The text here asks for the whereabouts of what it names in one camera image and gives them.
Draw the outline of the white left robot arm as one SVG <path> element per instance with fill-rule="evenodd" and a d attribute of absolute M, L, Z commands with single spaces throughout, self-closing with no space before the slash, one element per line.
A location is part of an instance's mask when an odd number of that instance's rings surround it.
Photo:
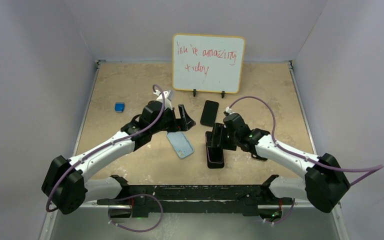
<path fill-rule="evenodd" d="M 152 100 L 125 124 L 115 135 L 98 146 L 68 159 L 55 157 L 41 186 L 47 196 L 45 210 L 61 211 L 67 215 L 75 211 L 90 196 L 86 184 L 90 178 L 115 160 L 147 145 L 154 134 L 189 131 L 196 122 L 184 105 L 178 105 L 179 117 L 173 107 Z"/>

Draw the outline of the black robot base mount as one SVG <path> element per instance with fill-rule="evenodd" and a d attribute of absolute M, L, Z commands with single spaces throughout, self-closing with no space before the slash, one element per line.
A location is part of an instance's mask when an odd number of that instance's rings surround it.
<path fill-rule="evenodd" d="M 132 205 L 132 217 L 150 213 L 241 214 L 269 217 L 291 198 L 276 198 L 264 184 L 239 185 L 126 185 L 115 199 L 98 205 Z"/>

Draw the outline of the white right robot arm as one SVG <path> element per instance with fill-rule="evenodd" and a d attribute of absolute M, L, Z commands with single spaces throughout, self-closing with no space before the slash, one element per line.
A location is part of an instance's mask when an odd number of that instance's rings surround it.
<path fill-rule="evenodd" d="M 257 160 L 274 161 L 298 175 L 298 178 L 276 176 L 267 180 L 260 196 L 268 204 L 279 198 L 299 199 L 309 201 L 323 213 L 330 213 L 351 187 L 333 155 L 307 153 L 299 157 L 298 149 L 274 140 L 269 131 L 250 129 L 238 113 L 213 125 L 206 146 L 231 151 L 241 149 Z"/>

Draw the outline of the black phone case with cutouts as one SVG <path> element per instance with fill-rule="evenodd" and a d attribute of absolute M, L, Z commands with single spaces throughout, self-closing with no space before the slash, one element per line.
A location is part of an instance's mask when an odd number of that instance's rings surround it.
<path fill-rule="evenodd" d="M 221 147 L 207 147 L 206 162 L 209 169 L 224 168 L 225 160 L 223 149 Z"/>

